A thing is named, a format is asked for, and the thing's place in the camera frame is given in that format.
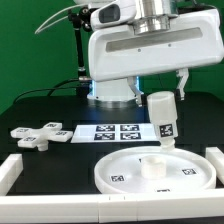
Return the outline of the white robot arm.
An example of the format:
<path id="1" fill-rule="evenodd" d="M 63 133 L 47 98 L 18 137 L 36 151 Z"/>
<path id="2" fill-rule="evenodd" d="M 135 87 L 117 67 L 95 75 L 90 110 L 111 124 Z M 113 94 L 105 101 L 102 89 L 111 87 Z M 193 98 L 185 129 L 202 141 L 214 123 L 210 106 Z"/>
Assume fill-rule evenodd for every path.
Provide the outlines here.
<path id="1" fill-rule="evenodd" d="M 141 105 L 139 76 L 175 71 L 184 96 L 190 68 L 224 59 L 217 8 L 179 0 L 73 0 L 87 7 L 93 30 L 88 42 L 91 104 L 107 108 Z"/>

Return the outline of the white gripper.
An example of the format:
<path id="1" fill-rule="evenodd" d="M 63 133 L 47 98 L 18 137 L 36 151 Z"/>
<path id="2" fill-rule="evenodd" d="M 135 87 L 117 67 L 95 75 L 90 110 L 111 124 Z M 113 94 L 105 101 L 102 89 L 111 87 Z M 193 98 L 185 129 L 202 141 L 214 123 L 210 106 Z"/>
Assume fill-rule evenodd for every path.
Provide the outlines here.
<path id="1" fill-rule="evenodd" d="M 216 9 L 182 14 L 170 29 L 136 35 L 129 25 L 100 29 L 89 40 L 90 76 L 97 82 L 127 78 L 133 100 L 141 107 L 137 78 L 178 70 L 176 96 L 185 98 L 187 68 L 216 64 L 224 58 L 224 44 Z"/>

